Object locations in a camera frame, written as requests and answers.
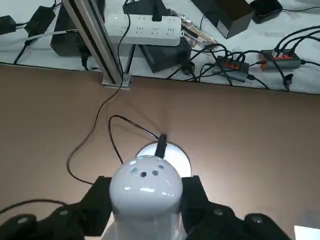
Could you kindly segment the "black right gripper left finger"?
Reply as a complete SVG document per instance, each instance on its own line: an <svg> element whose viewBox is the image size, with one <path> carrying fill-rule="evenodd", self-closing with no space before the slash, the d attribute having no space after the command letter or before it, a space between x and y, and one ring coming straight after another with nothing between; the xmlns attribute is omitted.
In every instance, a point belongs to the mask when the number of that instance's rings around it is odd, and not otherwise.
<svg viewBox="0 0 320 240"><path fill-rule="evenodd" d="M1 214L33 203L61 205L37 220L34 214L15 215L0 225L2 240L84 240L100 237L112 213L109 188L112 178L99 176L79 202L68 204L53 199L31 199L10 205Z"/></svg>

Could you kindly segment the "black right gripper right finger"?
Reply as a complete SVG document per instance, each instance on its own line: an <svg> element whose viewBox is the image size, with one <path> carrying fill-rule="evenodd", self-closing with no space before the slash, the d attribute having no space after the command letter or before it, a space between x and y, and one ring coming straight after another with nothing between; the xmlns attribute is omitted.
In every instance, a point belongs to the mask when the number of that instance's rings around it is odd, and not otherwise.
<svg viewBox="0 0 320 240"><path fill-rule="evenodd" d="M289 240L267 215L250 213L244 219L225 205L208 200L199 176L182 178L180 202L188 240Z"/></svg>

